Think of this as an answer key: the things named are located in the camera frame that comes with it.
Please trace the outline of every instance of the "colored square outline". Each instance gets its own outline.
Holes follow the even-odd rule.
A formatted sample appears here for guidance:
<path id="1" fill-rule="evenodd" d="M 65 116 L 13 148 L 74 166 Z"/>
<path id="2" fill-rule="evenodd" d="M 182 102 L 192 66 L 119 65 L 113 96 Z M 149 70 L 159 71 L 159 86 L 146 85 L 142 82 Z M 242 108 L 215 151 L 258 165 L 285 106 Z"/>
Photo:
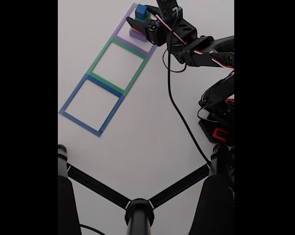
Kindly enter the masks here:
<path id="1" fill-rule="evenodd" d="M 69 104 L 71 103 L 71 101 L 73 100 L 73 98 L 78 93 L 78 91 L 80 90 L 80 88 L 82 87 L 82 85 L 84 84 L 84 82 L 86 80 L 89 80 L 89 81 L 95 83 L 96 85 L 100 86 L 101 88 L 107 90 L 108 92 L 110 92 L 111 94 L 114 94 L 115 96 L 117 96 L 119 98 L 118 101 L 116 102 L 115 106 L 113 107 L 112 111 L 110 112 L 110 114 L 106 118 L 105 122 L 103 123 L 103 125 L 101 126 L 101 128 L 98 131 L 95 130 L 94 128 L 92 128 L 91 126 L 83 123 L 82 121 L 76 119 L 75 117 L 71 116 L 70 114 L 66 113 L 67 107 L 69 106 Z M 102 83 L 101 81 L 94 79 L 90 75 L 85 74 L 82 77 L 82 79 L 80 80 L 80 82 L 78 83 L 78 85 L 76 86 L 76 88 L 74 89 L 74 91 L 71 93 L 71 95 L 69 96 L 69 98 L 67 99 L 67 101 L 65 102 L 65 104 L 63 105 L 61 110 L 59 111 L 59 113 L 61 115 L 63 115 L 64 117 L 68 118 L 69 120 L 73 121 L 74 123 L 78 124 L 82 128 L 84 128 L 84 129 L 90 131 L 91 133 L 93 133 L 94 135 L 100 137 L 101 134 L 103 133 L 103 131 L 105 130 L 105 128 L 107 127 L 108 123 L 110 122 L 110 120 L 114 116 L 115 112 L 119 108 L 123 99 L 124 99 L 124 95 L 122 95 L 120 92 L 112 89 L 111 87 L 107 86 L 106 84 Z"/>
<path id="2" fill-rule="evenodd" d="M 141 65 L 139 66 L 138 70 L 135 72 L 135 74 L 133 75 L 132 79 L 130 80 L 129 84 L 127 85 L 126 89 L 123 90 L 119 87 L 117 87 L 116 85 L 112 84 L 111 82 L 105 80 L 104 78 L 102 78 L 101 76 L 93 73 L 93 69 L 95 68 L 95 66 L 98 64 L 98 62 L 100 61 L 100 59 L 102 58 L 102 56 L 105 54 L 106 50 L 108 49 L 108 47 L 112 44 L 116 44 L 120 47 L 122 47 L 123 49 L 132 52 L 133 54 L 139 56 L 140 58 L 143 59 L 143 62 L 141 63 Z M 115 38 L 109 38 L 108 41 L 106 42 L 105 46 L 103 47 L 103 49 L 100 51 L 100 53 L 98 54 L 98 56 L 96 57 L 95 61 L 92 63 L 92 65 L 89 67 L 89 69 L 87 70 L 87 74 L 90 75 L 91 77 L 97 79 L 98 81 L 104 83 L 105 85 L 107 85 L 108 87 L 116 90 L 117 92 L 123 94 L 124 96 L 126 96 L 130 89 L 132 88 L 134 82 L 137 80 L 137 78 L 139 77 L 140 73 L 142 72 L 143 68 L 145 67 L 145 65 L 147 64 L 149 60 L 149 57 L 147 57 L 144 54 L 141 54 L 140 52 L 138 52 L 136 49 L 130 47 L 129 45 L 126 45 L 120 41 L 118 41 Z"/>
<path id="3" fill-rule="evenodd" d="M 137 7 L 138 4 L 133 3 L 131 5 L 131 7 L 129 8 L 129 10 L 126 12 L 125 16 L 123 17 L 122 21 L 119 23 L 119 25 L 117 26 L 117 28 L 114 30 L 113 34 L 111 37 L 117 39 L 118 41 L 132 47 L 133 49 L 137 50 L 138 52 L 142 53 L 143 55 L 146 55 L 147 57 L 151 57 L 151 55 L 153 54 L 153 52 L 156 50 L 157 45 L 153 45 L 151 47 L 151 49 L 149 50 L 149 52 L 146 52 L 145 50 L 139 48 L 138 46 L 132 44 L 131 42 L 128 42 L 127 40 L 117 36 L 119 30 L 122 28 L 123 24 L 126 22 L 126 18 L 128 16 L 130 16 L 131 12 Z"/>

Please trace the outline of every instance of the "white surface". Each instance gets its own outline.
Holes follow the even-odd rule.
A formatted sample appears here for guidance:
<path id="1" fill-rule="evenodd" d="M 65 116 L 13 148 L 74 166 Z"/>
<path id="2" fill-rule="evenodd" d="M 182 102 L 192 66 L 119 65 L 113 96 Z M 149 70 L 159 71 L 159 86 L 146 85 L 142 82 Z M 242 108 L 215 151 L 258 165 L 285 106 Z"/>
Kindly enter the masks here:
<path id="1" fill-rule="evenodd" d="M 58 110 L 131 3 L 58 0 Z M 137 3 L 157 5 L 156 0 Z M 218 39 L 234 35 L 233 0 L 178 0 L 178 4 L 183 7 L 184 18 L 197 28 L 198 36 Z M 167 70 L 162 63 L 164 50 L 165 46 L 156 49 L 100 138 L 58 115 L 58 143 L 66 146 L 69 163 L 130 199 L 149 199 L 205 164 L 170 102 Z M 172 70 L 181 67 L 172 60 Z M 207 157 L 214 145 L 198 125 L 198 101 L 230 72 L 188 67 L 183 73 L 172 73 L 173 98 Z M 107 235 L 126 233 L 122 209 L 91 191 L 84 197 L 88 189 L 81 185 L 74 190 L 76 200 L 83 201 L 83 206 L 77 204 L 81 222 Z M 187 235 L 199 192 L 200 188 L 191 188 L 179 195 L 176 203 L 175 198 L 156 209 L 152 234 Z M 177 210 L 185 206 L 184 211 Z"/>
<path id="2" fill-rule="evenodd" d="M 135 15 L 135 9 L 131 12 L 130 17 L 133 18 L 133 19 L 136 17 L 136 15 Z M 117 36 L 125 39 L 126 41 L 132 43 L 133 45 L 136 45 L 137 47 L 145 50 L 146 52 L 149 52 L 149 50 L 151 50 L 153 44 L 152 43 L 149 43 L 149 42 L 143 42 L 143 41 L 141 41 L 139 39 L 136 39 L 134 37 L 131 37 L 129 35 L 130 29 L 131 29 L 131 27 L 128 24 L 128 22 L 126 21 L 123 24 L 122 28 L 117 33 Z"/>
<path id="3" fill-rule="evenodd" d="M 66 113 L 99 131 L 118 97 L 86 80 L 66 109 Z"/>
<path id="4" fill-rule="evenodd" d="M 93 69 L 93 73 L 125 90 L 143 59 L 111 43 Z"/>

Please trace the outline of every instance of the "black cable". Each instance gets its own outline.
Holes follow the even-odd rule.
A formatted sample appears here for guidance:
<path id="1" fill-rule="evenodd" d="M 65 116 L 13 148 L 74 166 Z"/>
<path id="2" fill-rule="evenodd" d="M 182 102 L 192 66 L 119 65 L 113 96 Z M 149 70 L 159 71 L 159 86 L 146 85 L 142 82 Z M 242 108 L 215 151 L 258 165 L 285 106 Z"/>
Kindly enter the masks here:
<path id="1" fill-rule="evenodd" d="M 168 49 L 166 49 L 166 50 L 164 51 L 164 54 L 163 54 L 163 64 L 164 64 L 164 66 L 168 69 L 168 67 L 167 67 L 166 64 L 165 64 L 165 60 L 164 60 L 164 56 L 165 56 L 165 53 L 166 53 L 167 50 L 168 50 Z M 183 72 L 183 71 L 186 70 L 186 68 L 187 68 L 187 63 L 185 64 L 185 68 L 184 68 L 183 70 L 180 70 L 180 71 L 173 71 L 173 70 L 171 70 L 171 72 Z"/>
<path id="2" fill-rule="evenodd" d="M 102 233 L 101 231 L 99 231 L 99 230 L 97 230 L 97 229 L 94 229 L 94 228 L 92 228 L 92 227 L 89 227 L 89 226 L 83 225 L 83 224 L 80 224 L 80 227 L 85 228 L 85 229 L 92 230 L 93 232 L 96 232 L 96 233 L 98 233 L 98 234 L 100 234 L 100 235 L 105 235 L 105 234 Z"/>
<path id="3" fill-rule="evenodd" d="M 201 107 L 201 108 L 198 110 L 198 112 L 197 112 L 197 117 L 198 117 L 199 119 L 202 119 L 202 120 L 205 120 L 205 121 L 218 122 L 218 121 L 213 121 L 213 120 L 210 120 L 210 119 L 202 118 L 202 117 L 200 117 L 200 116 L 198 115 L 199 112 L 200 112 L 202 109 L 205 109 L 205 108 L 206 108 L 206 106 L 203 106 L 203 107 Z"/>
<path id="4" fill-rule="evenodd" d="M 172 31 L 171 31 L 171 34 L 170 34 L 170 43 L 167 44 L 167 47 L 168 47 L 168 93 L 169 93 L 169 97 L 171 99 L 171 102 L 172 102 L 172 105 L 174 106 L 174 108 L 177 110 L 179 116 L 181 117 L 183 123 L 185 124 L 193 142 L 196 144 L 197 146 L 197 149 L 198 151 L 200 152 L 200 154 L 202 155 L 202 157 L 205 159 L 205 161 L 207 162 L 208 165 L 211 165 L 211 162 L 207 159 L 207 157 L 205 156 L 205 154 L 203 153 L 202 149 L 200 148 L 200 146 L 198 145 L 194 135 L 192 134 L 185 118 L 183 117 L 183 115 L 181 114 L 180 110 L 178 109 L 177 105 L 175 104 L 173 98 L 172 98 L 172 90 L 171 90 L 171 48 L 172 48 L 172 34 L 173 34 L 173 30 L 174 30 L 174 27 L 177 23 L 177 20 L 178 20 L 178 15 L 175 19 L 175 21 L 173 22 L 172 24 Z"/>

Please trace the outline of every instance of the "tripod leg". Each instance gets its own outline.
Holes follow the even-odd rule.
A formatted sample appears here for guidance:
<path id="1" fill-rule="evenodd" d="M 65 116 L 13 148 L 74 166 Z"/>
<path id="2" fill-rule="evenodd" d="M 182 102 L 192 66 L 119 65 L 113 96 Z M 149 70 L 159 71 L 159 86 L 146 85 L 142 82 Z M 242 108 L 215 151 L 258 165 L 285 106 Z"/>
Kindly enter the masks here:
<path id="1" fill-rule="evenodd" d="M 58 145 L 58 235 L 81 235 L 74 189 L 67 174 L 67 153 Z"/>
<path id="2" fill-rule="evenodd" d="M 214 147 L 211 160 L 189 235 L 234 234 L 234 182 L 229 175 L 234 161 L 223 144 Z"/>

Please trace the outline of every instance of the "purple block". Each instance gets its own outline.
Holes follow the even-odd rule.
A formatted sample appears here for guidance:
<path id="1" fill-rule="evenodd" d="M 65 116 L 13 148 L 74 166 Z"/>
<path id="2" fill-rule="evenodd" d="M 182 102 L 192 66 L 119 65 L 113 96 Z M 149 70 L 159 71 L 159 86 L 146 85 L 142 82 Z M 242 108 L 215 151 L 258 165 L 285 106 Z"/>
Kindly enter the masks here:
<path id="1" fill-rule="evenodd" d="M 139 40 L 141 40 L 143 42 L 147 42 L 146 37 L 142 33 L 138 33 L 136 31 L 134 31 L 132 28 L 130 29 L 130 32 L 129 33 L 130 33 L 130 36 L 131 37 L 134 37 L 136 39 L 139 39 Z"/>

